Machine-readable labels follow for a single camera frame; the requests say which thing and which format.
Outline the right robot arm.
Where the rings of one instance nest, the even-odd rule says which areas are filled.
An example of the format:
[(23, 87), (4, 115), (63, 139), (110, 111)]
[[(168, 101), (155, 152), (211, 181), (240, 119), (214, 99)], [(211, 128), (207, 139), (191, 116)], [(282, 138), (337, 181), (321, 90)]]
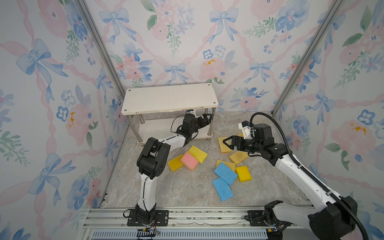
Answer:
[(311, 206), (299, 207), (280, 200), (265, 205), (259, 217), (247, 216), (250, 222), (264, 222), (282, 232), (289, 225), (311, 230), (320, 240), (339, 240), (353, 232), (357, 225), (358, 204), (352, 197), (342, 197), (308, 170), (285, 144), (276, 143), (267, 124), (250, 127), (240, 124), (242, 136), (231, 136), (223, 144), (232, 150), (262, 157), (283, 172), (309, 199)]

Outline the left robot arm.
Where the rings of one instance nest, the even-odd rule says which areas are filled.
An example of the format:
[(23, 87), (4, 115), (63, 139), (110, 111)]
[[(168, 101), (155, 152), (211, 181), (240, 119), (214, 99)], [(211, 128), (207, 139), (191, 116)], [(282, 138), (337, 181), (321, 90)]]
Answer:
[(141, 190), (133, 219), (144, 226), (155, 221), (157, 181), (164, 171), (169, 153), (186, 146), (198, 135), (200, 129), (211, 124), (214, 115), (203, 114), (197, 117), (195, 111), (190, 110), (183, 117), (183, 124), (171, 136), (164, 139), (150, 137), (138, 157)]

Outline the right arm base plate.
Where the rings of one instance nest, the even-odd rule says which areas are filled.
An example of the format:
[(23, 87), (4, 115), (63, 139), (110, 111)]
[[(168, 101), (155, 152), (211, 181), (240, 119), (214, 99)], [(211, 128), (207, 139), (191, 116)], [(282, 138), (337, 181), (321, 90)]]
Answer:
[(244, 217), (248, 221), (251, 227), (272, 227), (282, 228), (288, 224), (286, 221), (277, 220), (274, 213), (264, 210), (250, 210), (247, 211), (247, 215)]

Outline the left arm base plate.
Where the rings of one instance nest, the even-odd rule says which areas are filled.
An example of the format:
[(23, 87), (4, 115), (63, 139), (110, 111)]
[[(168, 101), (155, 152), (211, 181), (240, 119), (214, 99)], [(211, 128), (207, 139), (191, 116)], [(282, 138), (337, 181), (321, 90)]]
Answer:
[(169, 222), (168, 210), (146, 211), (130, 211), (127, 216), (128, 227), (167, 227)]

